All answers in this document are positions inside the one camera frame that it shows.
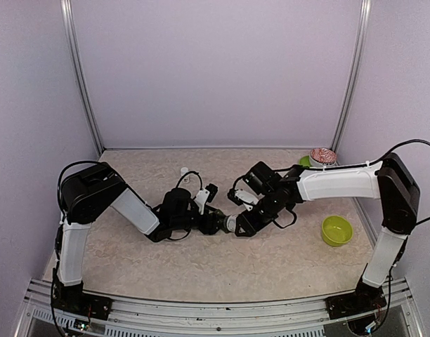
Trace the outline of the orange grey-capped supplement bottle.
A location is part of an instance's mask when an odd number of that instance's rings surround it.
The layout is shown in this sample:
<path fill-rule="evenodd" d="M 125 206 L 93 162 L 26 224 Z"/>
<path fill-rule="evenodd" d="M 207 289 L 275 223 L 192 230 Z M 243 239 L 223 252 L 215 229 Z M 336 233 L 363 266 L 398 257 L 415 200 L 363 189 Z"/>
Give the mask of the orange grey-capped supplement bottle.
<path fill-rule="evenodd" d="M 237 228 L 237 216 L 226 216 L 223 221 L 223 231 L 226 233 L 235 232 Z"/>

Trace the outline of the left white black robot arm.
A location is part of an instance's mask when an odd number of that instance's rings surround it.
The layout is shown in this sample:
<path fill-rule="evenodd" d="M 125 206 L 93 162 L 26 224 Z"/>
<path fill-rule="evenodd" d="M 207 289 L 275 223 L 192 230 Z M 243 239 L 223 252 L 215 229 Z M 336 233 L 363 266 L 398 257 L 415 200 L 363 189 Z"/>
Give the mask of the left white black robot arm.
<path fill-rule="evenodd" d="M 175 231 L 198 230 L 216 234 L 225 215 L 212 207 L 217 186 L 200 187 L 195 197 L 179 186 L 168 191 L 161 204 L 149 206 L 107 162 L 85 160 L 86 168 L 58 178 L 57 200 L 61 211 L 53 270 L 51 305 L 81 315 L 106 313 L 112 301 L 83 291 L 82 263 L 86 239 L 93 223 L 112 208 L 141 234 L 157 243 L 174 240 Z"/>

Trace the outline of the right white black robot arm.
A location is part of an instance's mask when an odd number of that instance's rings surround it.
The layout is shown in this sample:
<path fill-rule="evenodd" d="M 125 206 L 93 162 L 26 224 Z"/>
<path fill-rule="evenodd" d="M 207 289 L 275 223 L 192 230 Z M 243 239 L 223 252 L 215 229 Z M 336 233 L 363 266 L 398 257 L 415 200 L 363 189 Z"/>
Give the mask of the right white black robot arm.
<path fill-rule="evenodd" d="M 245 211 L 228 216 L 227 231 L 238 237 L 253 237 L 274 222 L 279 212 L 292 212 L 297 204 L 329 198 L 378 199 L 382 205 L 382 230 L 370 262 L 354 291 L 326 300 L 330 318 L 376 310 L 389 304 L 382 285 L 391 268 L 403 255 L 409 235 L 417 226 L 420 190 L 401 161 L 390 152 L 364 164 L 332 168 L 293 165 L 284 176 L 260 161 L 242 177 L 259 195 L 256 201 L 242 190 L 231 188 L 229 200 L 244 205 Z"/>

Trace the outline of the green weekly pill organizer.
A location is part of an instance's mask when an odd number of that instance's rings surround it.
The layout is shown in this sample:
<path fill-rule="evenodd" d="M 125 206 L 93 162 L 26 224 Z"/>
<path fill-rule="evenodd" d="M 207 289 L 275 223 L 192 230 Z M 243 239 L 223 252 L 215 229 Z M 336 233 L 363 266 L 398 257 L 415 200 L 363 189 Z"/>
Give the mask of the green weekly pill organizer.
<path fill-rule="evenodd" d="M 216 221 L 217 221 L 217 222 L 220 222 L 220 223 L 222 223 L 222 222 L 226 219 L 226 214 L 225 214 L 225 213 L 223 213 L 223 212 L 222 212 L 222 211 L 220 211 L 220 210 L 216 210 L 216 211 L 213 213 L 213 215 L 215 216 Z"/>

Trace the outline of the small white pill bottle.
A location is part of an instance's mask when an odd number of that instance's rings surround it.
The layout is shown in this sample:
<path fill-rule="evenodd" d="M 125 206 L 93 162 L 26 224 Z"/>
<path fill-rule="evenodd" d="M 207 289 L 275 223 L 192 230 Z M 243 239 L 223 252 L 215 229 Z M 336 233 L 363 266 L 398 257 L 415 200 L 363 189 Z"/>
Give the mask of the small white pill bottle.
<path fill-rule="evenodd" d="M 181 182 L 183 184 L 188 184 L 190 182 L 190 174 L 189 174 L 189 168 L 188 167 L 182 167 L 181 168 Z"/>

